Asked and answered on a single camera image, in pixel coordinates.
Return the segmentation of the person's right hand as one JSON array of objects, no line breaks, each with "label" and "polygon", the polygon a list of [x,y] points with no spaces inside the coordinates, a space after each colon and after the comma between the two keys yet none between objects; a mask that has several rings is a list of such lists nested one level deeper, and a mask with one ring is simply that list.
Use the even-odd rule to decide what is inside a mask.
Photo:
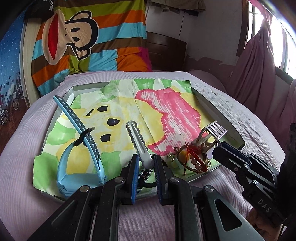
[{"label": "person's right hand", "polygon": [[250,210],[246,220],[253,227],[257,227],[258,232],[264,238],[264,240],[278,240],[283,230],[283,225],[272,227],[261,216],[259,216],[259,214],[254,208]]}]

